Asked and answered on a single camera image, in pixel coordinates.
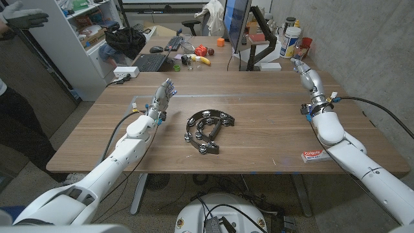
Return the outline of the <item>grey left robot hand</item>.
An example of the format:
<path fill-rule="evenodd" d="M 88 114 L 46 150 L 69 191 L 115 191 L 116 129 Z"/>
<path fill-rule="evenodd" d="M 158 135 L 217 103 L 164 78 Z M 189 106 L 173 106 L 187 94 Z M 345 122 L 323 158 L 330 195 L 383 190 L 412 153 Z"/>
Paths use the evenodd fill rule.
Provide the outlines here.
<path fill-rule="evenodd" d="M 159 114 L 168 108 L 170 98 L 175 95 L 177 91 L 174 90 L 173 82 L 168 78 L 162 83 L 149 104 L 147 116 L 156 120 Z"/>

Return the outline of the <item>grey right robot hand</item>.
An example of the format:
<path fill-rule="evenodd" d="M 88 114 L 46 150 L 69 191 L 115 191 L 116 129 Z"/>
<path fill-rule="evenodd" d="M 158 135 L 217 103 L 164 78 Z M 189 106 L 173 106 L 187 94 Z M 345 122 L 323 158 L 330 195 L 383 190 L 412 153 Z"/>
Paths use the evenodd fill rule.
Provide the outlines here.
<path fill-rule="evenodd" d="M 325 91 L 320 75 L 303 61 L 295 58 L 291 58 L 290 60 L 294 64 L 294 70 L 300 74 L 302 86 L 309 92 L 311 105 L 310 114 L 316 116 L 322 113 L 331 112 L 333 105 L 328 103 L 327 98 L 325 97 Z"/>

